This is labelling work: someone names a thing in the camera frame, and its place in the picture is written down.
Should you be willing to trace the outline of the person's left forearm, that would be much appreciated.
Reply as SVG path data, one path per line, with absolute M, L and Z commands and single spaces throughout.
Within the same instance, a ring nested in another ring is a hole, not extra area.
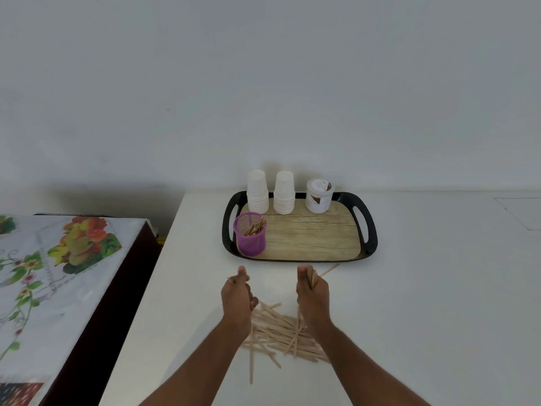
M 178 370 L 139 406 L 211 406 L 250 332 L 251 314 L 224 314 Z

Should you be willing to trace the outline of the floral fruit print tablecloth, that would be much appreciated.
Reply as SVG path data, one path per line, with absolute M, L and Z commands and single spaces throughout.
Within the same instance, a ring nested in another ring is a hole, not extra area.
M 0 213 L 0 406 L 38 406 L 144 219 Z

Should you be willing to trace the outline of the person's right forearm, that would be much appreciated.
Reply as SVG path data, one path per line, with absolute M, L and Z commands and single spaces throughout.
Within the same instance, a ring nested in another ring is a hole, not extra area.
M 353 406 L 430 406 L 371 359 L 330 318 L 306 322 Z

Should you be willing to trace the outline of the white jar with brown label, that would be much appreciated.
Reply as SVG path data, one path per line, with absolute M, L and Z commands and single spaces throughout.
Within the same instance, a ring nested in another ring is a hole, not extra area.
M 315 214 L 328 211 L 332 202 L 334 187 L 323 178 L 314 178 L 308 181 L 306 190 L 306 208 Z

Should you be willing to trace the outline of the pile of wooden stirrer sticks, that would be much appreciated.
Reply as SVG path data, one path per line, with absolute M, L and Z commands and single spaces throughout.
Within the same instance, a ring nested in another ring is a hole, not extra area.
M 278 353 L 303 359 L 312 363 L 330 363 L 321 345 L 308 332 L 300 310 L 295 316 L 281 314 L 277 309 L 281 303 L 260 303 L 252 312 L 251 330 L 241 344 L 249 353 L 249 383 L 254 382 L 255 354 L 269 358 L 279 369 Z

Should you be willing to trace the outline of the black tray with wood-look base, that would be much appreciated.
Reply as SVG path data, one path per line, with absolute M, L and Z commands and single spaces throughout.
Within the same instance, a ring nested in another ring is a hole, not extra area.
M 232 255 L 251 260 L 276 262 L 350 262 L 366 259 L 378 247 L 374 220 L 357 195 L 339 191 L 332 195 L 330 208 L 314 214 L 306 207 L 306 193 L 296 193 L 292 213 L 265 213 L 268 224 L 266 248 L 248 257 L 239 251 L 238 236 L 230 234 L 230 219 L 248 212 L 247 191 L 235 193 L 229 200 L 222 220 L 221 240 Z

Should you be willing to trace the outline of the purple mesh cup holder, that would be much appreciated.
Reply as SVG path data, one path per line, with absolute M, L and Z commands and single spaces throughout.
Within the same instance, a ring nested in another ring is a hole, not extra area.
M 266 230 L 264 215 L 252 211 L 240 214 L 233 223 L 239 252 L 248 258 L 261 254 L 267 246 Z

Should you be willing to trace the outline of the person's left hand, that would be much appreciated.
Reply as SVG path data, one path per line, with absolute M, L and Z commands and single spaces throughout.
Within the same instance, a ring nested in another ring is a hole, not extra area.
M 224 284 L 221 290 L 221 301 L 223 309 L 221 324 L 246 338 L 251 331 L 252 313 L 259 304 L 258 298 L 252 292 L 248 292 L 242 284 L 229 291 L 225 290 Z

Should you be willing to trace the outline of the stack of white paper cups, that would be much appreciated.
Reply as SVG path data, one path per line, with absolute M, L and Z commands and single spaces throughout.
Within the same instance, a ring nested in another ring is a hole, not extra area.
M 269 208 L 269 192 L 265 172 L 252 170 L 247 177 L 247 204 L 249 211 L 264 214 Z
M 284 170 L 277 173 L 273 199 L 273 208 L 278 214 L 288 215 L 294 210 L 295 187 L 292 172 Z

